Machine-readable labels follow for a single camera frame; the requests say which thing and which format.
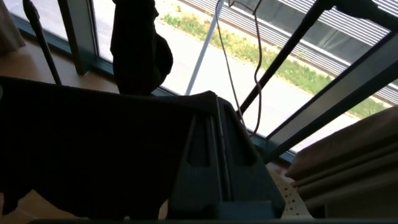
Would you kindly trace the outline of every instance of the cable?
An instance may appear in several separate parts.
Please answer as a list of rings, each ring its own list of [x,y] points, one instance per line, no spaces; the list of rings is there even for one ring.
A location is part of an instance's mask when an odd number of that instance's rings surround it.
[[[242,114],[242,111],[241,111],[241,107],[240,107],[239,102],[238,102],[238,97],[236,96],[236,90],[235,90],[235,85],[234,85],[234,82],[233,82],[233,79],[232,79],[231,69],[229,67],[228,56],[227,56],[226,51],[225,51],[223,37],[221,35],[220,24],[218,22],[217,6],[218,6],[218,4],[220,4],[221,1],[222,0],[218,0],[218,2],[216,4],[216,9],[215,9],[215,13],[216,13],[215,16],[216,16],[216,22],[217,22],[218,35],[220,37],[221,47],[223,48],[225,61],[226,61],[226,66],[227,66],[227,69],[228,69],[229,80],[231,82],[231,87],[232,87],[232,91],[233,91],[233,94],[234,94],[236,106],[238,107],[238,113],[239,113],[240,119],[241,119],[241,121],[243,123],[243,126],[247,129],[247,126],[246,126],[246,124],[244,122],[244,119],[243,119],[243,114]],[[261,103],[262,102],[261,85],[260,85],[260,83],[257,80],[257,74],[258,74],[258,71],[260,70],[261,64],[262,64],[261,36],[260,36],[259,24],[258,24],[257,13],[256,13],[258,5],[256,6],[255,10],[252,10],[249,6],[245,5],[244,3],[241,3],[241,2],[238,2],[238,1],[233,1],[232,4],[229,5],[229,7],[233,6],[234,3],[240,4],[243,7],[245,7],[246,9],[252,11],[252,13],[254,15],[254,22],[256,23],[257,42],[258,42],[258,46],[259,46],[259,63],[257,65],[256,71],[254,72],[254,82],[256,83],[256,87],[257,87],[257,90],[259,92],[259,109],[258,109],[256,127],[254,128],[253,132],[250,134],[250,136],[253,136],[253,135],[256,135],[256,133],[257,133],[257,131],[259,129],[260,121],[261,121],[261,112],[262,112],[261,111],[261,107],[262,107],[262,103]]]

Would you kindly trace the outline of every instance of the person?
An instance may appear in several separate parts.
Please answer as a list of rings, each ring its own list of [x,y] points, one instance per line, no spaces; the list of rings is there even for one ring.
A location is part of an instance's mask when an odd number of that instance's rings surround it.
[[[120,94],[149,96],[170,73],[173,55],[156,33],[154,0],[113,0],[113,72]]]

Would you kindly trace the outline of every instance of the corrugated metal wall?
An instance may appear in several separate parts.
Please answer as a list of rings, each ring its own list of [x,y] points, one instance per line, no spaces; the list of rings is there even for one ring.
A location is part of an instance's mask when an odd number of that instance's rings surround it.
[[[210,13],[214,13],[217,3],[217,0],[181,1]],[[258,2],[258,0],[240,1],[251,7]],[[262,1],[257,12],[257,16],[261,19],[261,37],[274,45],[283,46],[314,2],[315,0]],[[398,0],[377,0],[377,2],[382,9],[398,15]],[[220,18],[255,35],[253,17],[245,12],[243,7],[224,7]],[[331,10],[323,13],[293,53],[299,54],[332,75],[339,75],[387,33],[388,30],[371,22],[353,19]],[[376,96],[389,103],[398,104],[398,89],[393,86],[383,88],[376,93]]]

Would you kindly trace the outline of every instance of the concrete walkway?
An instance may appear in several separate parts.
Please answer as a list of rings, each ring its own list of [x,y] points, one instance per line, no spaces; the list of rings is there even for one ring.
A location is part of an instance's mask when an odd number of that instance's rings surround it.
[[[4,0],[11,12],[23,16],[21,1]],[[61,26],[62,18],[56,1],[32,0],[36,5],[43,26],[66,38],[65,28]],[[94,0],[96,25],[101,56],[111,60],[109,51],[114,5],[110,0]],[[172,73],[166,79],[164,87],[184,94],[189,83],[193,68],[196,64],[203,42],[196,40],[179,30],[176,30],[158,19],[157,32],[169,42],[174,55],[174,67]],[[234,85],[239,103],[242,103],[254,86],[255,67],[235,58],[229,58]],[[224,55],[220,49],[209,46],[205,59],[201,65],[198,78],[192,90],[192,94],[211,90],[219,96],[230,101],[236,108]],[[282,124],[290,115],[304,105],[312,96],[297,87],[276,77],[272,78],[264,88],[262,99],[262,118],[259,134],[267,136],[278,125]],[[246,111],[244,119],[248,128],[253,129],[257,121],[258,99]],[[304,147],[324,138],[335,131],[355,123],[357,119],[347,115],[341,115],[312,136],[302,141],[293,148],[299,151]]]

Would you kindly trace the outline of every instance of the window frame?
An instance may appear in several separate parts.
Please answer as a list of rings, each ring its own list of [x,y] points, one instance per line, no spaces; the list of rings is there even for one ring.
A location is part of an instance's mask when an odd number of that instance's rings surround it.
[[[58,4],[60,6],[63,22],[65,24],[68,41],[63,40],[62,38],[57,37],[56,35],[45,30],[44,34],[47,42],[49,43],[50,49],[71,59],[75,64],[76,71],[79,75],[84,75],[86,72],[91,70],[99,73],[113,82],[112,64],[105,59],[100,58],[98,53],[99,46],[96,33],[93,0],[58,0]],[[17,16],[13,15],[13,17],[22,35],[25,38],[35,40],[35,34],[30,24]],[[372,49],[375,49],[376,46],[385,44],[383,42],[387,41],[385,39],[388,40],[387,37],[384,38]],[[368,57],[373,53],[374,50],[370,50],[363,56],[363,58]],[[357,105],[363,99],[371,96],[374,92],[378,91],[378,89],[388,85],[390,82],[398,78],[393,78],[393,75],[374,75],[373,79],[361,86],[358,86],[355,91],[346,91],[347,94],[345,94],[340,103],[336,103],[334,105],[328,103],[327,100],[322,96],[333,94],[333,92],[336,91],[336,87],[334,88],[334,86],[338,86],[337,84],[341,80],[344,80],[344,77],[348,77],[350,74],[352,74],[349,72],[350,69],[352,70],[352,67],[360,65],[361,62],[363,61],[359,59],[357,62],[352,64],[352,66],[347,68],[346,71],[334,79],[309,102],[298,109],[270,135],[267,137],[255,135],[251,138],[257,150],[262,155],[265,163],[273,161],[274,159],[272,158],[279,158],[279,161],[290,164],[295,156],[295,153],[290,152],[289,149],[290,147],[294,146],[294,143],[299,143],[301,140],[319,130],[339,115]],[[176,95],[176,93],[164,87],[159,87],[152,94],[155,96]],[[289,128],[289,123],[293,123],[295,119],[302,119],[300,118],[300,115],[302,115],[304,118],[308,118],[308,114],[311,114],[311,110],[313,110],[311,106],[314,103],[319,103],[320,101],[321,105],[323,106],[321,108],[317,108],[317,113],[320,114],[318,119],[303,122],[308,123],[308,125],[294,127],[296,130],[298,130],[296,134],[284,134],[284,131]]]

